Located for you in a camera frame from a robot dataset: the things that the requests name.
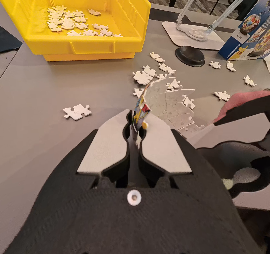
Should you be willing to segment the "person's right hand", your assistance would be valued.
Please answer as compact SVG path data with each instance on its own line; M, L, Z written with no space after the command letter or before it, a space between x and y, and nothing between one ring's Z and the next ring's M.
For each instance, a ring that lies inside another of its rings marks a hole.
M225 117L228 110L238 107L248 101L252 101L257 98L265 97L270 95L269 90L260 90L244 93L236 93L231 96L231 98L224 104L221 108L218 117L213 120L213 123L219 121L221 118Z

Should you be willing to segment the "partly built puzzle ball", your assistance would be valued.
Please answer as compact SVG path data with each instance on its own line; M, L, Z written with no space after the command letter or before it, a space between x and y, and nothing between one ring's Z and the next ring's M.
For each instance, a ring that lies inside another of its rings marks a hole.
M162 79L152 81L147 88L135 88L137 98L144 94L151 114L163 120L171 129L177 130L185 139L205 128L196 125L193 117L193 99L189 99L194 89L183 89L175 77L167 74Z

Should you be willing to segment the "yellow plastic bin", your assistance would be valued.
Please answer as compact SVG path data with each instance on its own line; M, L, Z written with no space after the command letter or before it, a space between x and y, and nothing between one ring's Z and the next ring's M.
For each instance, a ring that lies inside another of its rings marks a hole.
M33 54L46 61L133 58L142 51L151 4L148 0L1 0L9 17ZM108 26L117 36L84 36L83 29L49 28L48 8L66 7L85 15L88 28Z

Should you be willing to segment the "heap of white puzzle pieces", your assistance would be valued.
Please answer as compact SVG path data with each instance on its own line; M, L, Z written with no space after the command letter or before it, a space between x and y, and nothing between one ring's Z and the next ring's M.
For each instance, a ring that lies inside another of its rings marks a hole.
M51 32L60 33L67 30L67 36L87 36L87 37L123 37L121 33L115 34L109 31L109 26L92 23L93 29L89 29L88 18L83 11L69 11L64 5L47 8L48 20L46 22Z

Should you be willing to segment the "black round ball stand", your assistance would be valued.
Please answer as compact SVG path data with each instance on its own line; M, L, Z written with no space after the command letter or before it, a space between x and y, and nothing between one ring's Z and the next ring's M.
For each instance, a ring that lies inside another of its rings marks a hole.
M205 64L204 54L197 48L182 46L175 50L175 56L182 63L191 67L202 67Z

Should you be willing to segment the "blue puzzle box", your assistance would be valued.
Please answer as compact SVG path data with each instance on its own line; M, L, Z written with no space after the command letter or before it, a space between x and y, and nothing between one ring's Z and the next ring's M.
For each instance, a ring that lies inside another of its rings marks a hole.
M269 56L270 0L258 0L218 53L228 61Z

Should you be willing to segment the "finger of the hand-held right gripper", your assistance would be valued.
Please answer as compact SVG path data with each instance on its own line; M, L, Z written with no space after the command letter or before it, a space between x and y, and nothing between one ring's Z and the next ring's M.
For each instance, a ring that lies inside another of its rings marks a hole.
M270 183L270 157L251 161L251 167L238 170L232 181L233 185L229 189L231 198L236 198L240 193L263 190Z
M215 126L210 124L187 139L195 149L214 148L226 142L251 144L262 141L269 131L270 123L265 113L252 115L236 121Z

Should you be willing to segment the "dark flat panel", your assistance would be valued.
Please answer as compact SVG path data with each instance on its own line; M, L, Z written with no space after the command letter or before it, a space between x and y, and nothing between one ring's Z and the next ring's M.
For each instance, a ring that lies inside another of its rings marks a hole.
M21 45L21 41L6 31L3 27L0 27L0 53L18 50Z

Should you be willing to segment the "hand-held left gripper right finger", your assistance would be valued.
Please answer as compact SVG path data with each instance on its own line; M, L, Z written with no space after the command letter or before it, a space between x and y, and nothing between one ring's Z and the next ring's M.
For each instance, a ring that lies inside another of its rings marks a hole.
M171 184L175 176L192 175L173 129L153 114L147 117L147 123L147 129L139 131L138 167L148 187L154 188L161 178L168 178Z

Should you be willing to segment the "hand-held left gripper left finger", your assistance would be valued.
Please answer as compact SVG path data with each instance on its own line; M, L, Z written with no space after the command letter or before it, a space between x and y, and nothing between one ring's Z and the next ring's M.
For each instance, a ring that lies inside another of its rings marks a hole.
M103 123L97 130L77 173L108 177L117 188L126 188L130 168L128 138L132 111L124 110Z

